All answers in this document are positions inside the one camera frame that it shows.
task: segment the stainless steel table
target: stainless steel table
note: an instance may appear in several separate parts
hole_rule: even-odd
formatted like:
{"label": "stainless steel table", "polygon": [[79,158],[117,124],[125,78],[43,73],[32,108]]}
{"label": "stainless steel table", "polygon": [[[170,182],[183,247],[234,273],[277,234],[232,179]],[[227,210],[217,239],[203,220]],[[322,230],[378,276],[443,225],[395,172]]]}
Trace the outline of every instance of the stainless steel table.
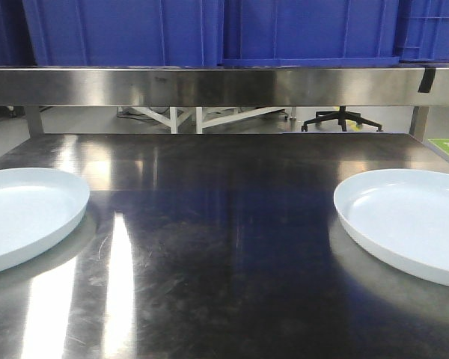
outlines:
{"label": "stainless steel table", "polygon": [[42,135],[0,158],[30,166],[92,195],[0,273],[0,358],[449,358],[449,288],[361,250],[332,205],[362,171],[449,173],[408,135]]}

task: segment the blue storage bin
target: blue storage bin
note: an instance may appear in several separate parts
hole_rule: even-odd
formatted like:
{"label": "blue storage bin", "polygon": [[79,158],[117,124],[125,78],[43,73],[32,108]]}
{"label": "blue storage bin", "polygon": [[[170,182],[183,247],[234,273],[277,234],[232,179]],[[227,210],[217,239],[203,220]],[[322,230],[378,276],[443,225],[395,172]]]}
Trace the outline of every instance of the blue storage bin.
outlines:
{"label": "blue storage bin", "polygon": [[223,0],[23,0],[40,66],[216,66]]}
{"label": "blue storage bin", "polygon": [[399,0],[227,0],[224,64],[395,64]]}
{"label": "blue storage bin", "polygon": [[449,0],[400,0],[395,53],[402,61],[449,61]]}
{"label": "blue storage bin", "polygon": [[0,0],[0,66],[33,65],[21,0]]}

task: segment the stainless steel shelf bar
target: stainless steel shelf bar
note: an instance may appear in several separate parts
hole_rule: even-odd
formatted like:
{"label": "stainless steel shelf bar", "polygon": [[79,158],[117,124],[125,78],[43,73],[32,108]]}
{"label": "stainless steel shelf bar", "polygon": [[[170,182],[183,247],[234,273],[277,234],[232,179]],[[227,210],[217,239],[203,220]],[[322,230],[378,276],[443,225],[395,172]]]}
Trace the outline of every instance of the stainless steel shelf bar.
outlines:
{"label": "stainless steel shelf bar", "polygon": [[449,65],[433,69],[0,68],[0,105],[10,104],[449,105]]}

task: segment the white plate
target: white plate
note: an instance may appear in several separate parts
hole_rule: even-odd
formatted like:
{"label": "white plate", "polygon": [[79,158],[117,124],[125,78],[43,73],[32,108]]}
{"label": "white plate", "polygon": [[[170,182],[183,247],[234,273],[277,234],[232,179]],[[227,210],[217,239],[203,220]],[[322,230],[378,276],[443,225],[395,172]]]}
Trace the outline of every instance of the white plate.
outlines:
{"label": "white plate", "polygon": [[47,168],[0,171],[0,271],[50,249],[79,224],[87,183]]}
{"label": "white plate", "polygon": [[449,174],[380,170],[335,190],[348,234],[385,263],[449,286]]}

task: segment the floor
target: floor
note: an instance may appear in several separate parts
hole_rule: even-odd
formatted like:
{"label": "floor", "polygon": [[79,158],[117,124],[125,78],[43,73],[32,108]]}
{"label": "floor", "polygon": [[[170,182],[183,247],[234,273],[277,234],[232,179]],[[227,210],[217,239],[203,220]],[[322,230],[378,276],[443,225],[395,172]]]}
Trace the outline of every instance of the floor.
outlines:
{"label": "floor", "polygon": [[[298,132],[305,120],[314,117],[315,111],[332,108],[298,108],[297,120],[285,120],[282,113],[266,114],[240,122],[205,129],[206,133],[279,133]],[[349,108],[358,111],[384,126],[385,132],[409,132],[411,107],[366,107]],[[57,107],[42,112],[43,127],[47,133],[169,133],[167,126],[155,120],[117,118],[117,108]],[[374,131],[365,126],[358,129],[352,123],[350,131]],[[319,128],[310,126],[310,131],[339,132],[337,121],[323,123]],[[181,127],[182,133],[194,133],[194,124],[188,120]],[[431,108],[425,138],[449,138],[449,107]],[[9,118],[6,108],[0,110],[0,156],[28,139],[28,128],[23,114]]]}

